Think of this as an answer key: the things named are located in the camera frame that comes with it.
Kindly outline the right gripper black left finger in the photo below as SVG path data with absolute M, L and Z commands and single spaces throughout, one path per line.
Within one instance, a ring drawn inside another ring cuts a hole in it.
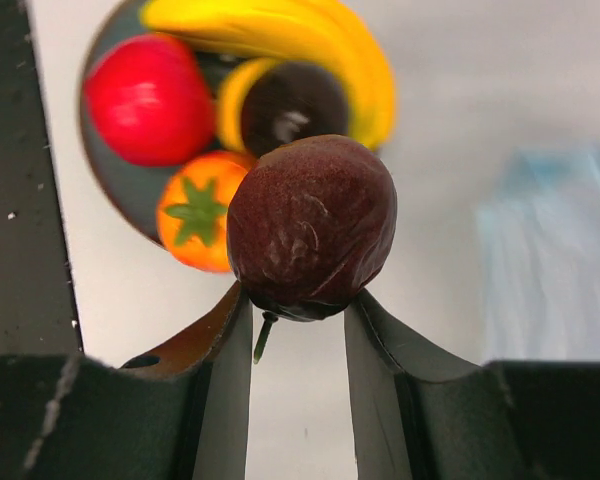
M 0 479 L 241 479 L 252 310 L 233 285 L 204 316 L 112 368 L 0 356 Z

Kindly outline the light blue plastic bag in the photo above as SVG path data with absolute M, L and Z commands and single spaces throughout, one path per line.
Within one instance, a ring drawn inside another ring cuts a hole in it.
M 517 154 L 476 223 L 484 359 L 600 361 L 600 148 Z

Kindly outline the dark red fake plum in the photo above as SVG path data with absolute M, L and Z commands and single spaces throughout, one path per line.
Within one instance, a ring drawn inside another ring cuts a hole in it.
M 349 137 L 309 137 L 260 158 L 227 214 L 231 269 L 263 312 L 255 361 L 278 319 L 331 317 L 380 273 L 397 213 L 389 170 Z

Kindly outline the yellow fake banana bunch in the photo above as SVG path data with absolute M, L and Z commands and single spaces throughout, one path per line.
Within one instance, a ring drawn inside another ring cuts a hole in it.
M 316 64 L 344 87 L 353 138 L 376 149 L 391 136 L 396 86 L 390 63 L 366 24 L 340 1 L 148 1 L 139 19 L 198 50 Z

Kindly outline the dark fake fruit green top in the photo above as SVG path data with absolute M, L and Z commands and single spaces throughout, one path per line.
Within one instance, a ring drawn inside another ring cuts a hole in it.
M 348 131 L 349 104 L 339 80 L 306 62 L 274 66 L 250 88 L 242 105 L 240 133 L 255 157 L 298 139 Z

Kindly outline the yellow fake lemon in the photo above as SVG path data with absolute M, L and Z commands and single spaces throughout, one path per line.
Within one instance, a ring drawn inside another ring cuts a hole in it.
M 241 133 L 241 115 L 247 94 L 255 83 L 280 60 L 252 58 L 234 68 L 219 84 L 216 98 L 216 134 L 228 150 L 246 153 Z

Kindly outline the orange fake persimmon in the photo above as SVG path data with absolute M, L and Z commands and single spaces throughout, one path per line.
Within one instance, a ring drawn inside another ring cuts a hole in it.
M 215 150 L 195 157 L 169 179 L 155 216 L 159 239 L 176 260 L 205 272 L 230 271 L 228 206 L 255 163 L 246 154 Z

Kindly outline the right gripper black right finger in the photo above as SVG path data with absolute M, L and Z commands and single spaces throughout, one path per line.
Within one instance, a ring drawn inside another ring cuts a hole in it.
M 463 360 L 368 292 L 344 314 L 362 479 L 600 479 L 600 362 Z

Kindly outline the red fake apple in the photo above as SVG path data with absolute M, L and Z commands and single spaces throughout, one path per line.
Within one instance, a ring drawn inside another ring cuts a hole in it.
M 95 67 L 86 94 L 110 144 L 150 166 L 182 164 L 212 142 L 212 93 L 180 40 L 146 33 L 127 40 Z

